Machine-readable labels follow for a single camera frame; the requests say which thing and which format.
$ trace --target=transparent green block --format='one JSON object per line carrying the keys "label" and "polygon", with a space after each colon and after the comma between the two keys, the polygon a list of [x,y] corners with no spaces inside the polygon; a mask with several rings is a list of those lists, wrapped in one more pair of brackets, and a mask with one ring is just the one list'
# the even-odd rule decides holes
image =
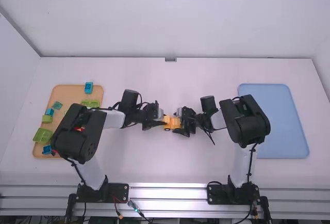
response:
{"label": "transparent green block", "polygon": [[53,117],[50,115],[43,115],[42,116],[42,123],[51,123],[53,121]]}
{"label": "transparent green block", "polygon": [[100,106],[100,102],[98,100],[89,101],[89,106],[91,108],[98,108]]}
{"label": "transparent green block", "polygon": [[90,107],[90,108],[98,108],[100,106],[100,102],[98,100],[84,99],[84,100],[81,101],[80,104],[82,104],[86,107]]}
{"label": "transparent green block", "polygon": [[49,142],[52,135],[53,135],[53,131],[43,129],[40,127],[40,128],[38,128],[35,136],[33,137],[33,141],[39,142],[41,144],[45,144],[45,143]]}
{"label": "transparent green block", "polygon": [[62,108],[62,105],[63,105],[63,104],[61,104],[60,102],[56,101],[56,102],[53,104],[53,108],[54,108],[54,109],[60,109],[60,108]]}
{"label": "transparent green block", "polygon": [[88,105],[89,105],[89,100],[87,100],[87,99],[85,99],[85,100],[82,100],[80,104],[82,104],[82,105],[84,105],[84,106],[87,106],[87,107],[88,107]]}

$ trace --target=metal extrusion frame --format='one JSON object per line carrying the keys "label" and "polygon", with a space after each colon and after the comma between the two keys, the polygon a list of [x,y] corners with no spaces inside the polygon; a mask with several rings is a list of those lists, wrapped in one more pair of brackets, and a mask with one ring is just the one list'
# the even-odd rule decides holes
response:
{"label": "metal extrusion frame", "polygon": [[[130,183],[129,198],[146,217],[243,218],[245,205],[209,205],[206,184]],[[59,215],[77,185],[0,185],[0,215]],[[260,188],[269,199],[273,219],[330,219],[330,189]],[[127,204],[118,204],[124,217],[139,217]],[[77,203],[74,215],[81,216]],[[262,209],[258,208],[262,218]],[[87,203],[86,216],[117,216],[112,203]]]}

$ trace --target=light blue mat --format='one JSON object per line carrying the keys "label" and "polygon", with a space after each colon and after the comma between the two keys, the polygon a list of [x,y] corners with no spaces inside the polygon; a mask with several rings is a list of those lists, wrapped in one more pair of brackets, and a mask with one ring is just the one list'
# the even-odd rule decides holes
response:
{"label": "light blue mat", "polygon": [[258,158],[306,158],[309,155],[289,87],[283,84],[242,84],[238,94],[251,94],[271,124],[271,132],[260,145]]}

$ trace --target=orange tray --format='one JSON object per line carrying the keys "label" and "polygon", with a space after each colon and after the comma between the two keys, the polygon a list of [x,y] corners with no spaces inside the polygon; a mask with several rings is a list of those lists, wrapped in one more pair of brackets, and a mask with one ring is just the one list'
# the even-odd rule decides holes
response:
{"label": "orange tray", "polygon": [[[71,104],[80,104],[82,100],[88,99],[98,100],[101,105],[102,98],[103,88],[99,85],[93,86],[92,94],[85,94],[85,85],[57,85],[52,90],[52,94],[49,98],[46,110],[48,108],[51,108],[56,101],[60,102],[63,105],[60,110],[56,109],[54,111],[53,121],[51,123],[42,123],[40,127],[54,132],[59,123],[61,122],[62,118],[64,117],[64,113],[69,109]],[[55,156],[52,156],[51,154],[42,154],[43,146],[45,145],[49,145],[49,143],[40,144],[38,142],[35,142],[35,146],[32,151],[32,154],[35,158],[60,158],[58,154],[56,154]]]}

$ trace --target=white wall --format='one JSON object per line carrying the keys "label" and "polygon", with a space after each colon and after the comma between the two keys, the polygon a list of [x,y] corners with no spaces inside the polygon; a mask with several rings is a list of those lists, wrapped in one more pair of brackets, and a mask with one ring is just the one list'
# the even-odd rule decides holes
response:
{"label": "white wall", "polygon": [[0,61],[1,159],[40,61],[37,53],[1,13]]}
{"label": "white wall", "polygon": [[0,6],[45,56],[312,57],[330,96],[329,53],[319,51],[330,37],[330,0],[0,0]]}

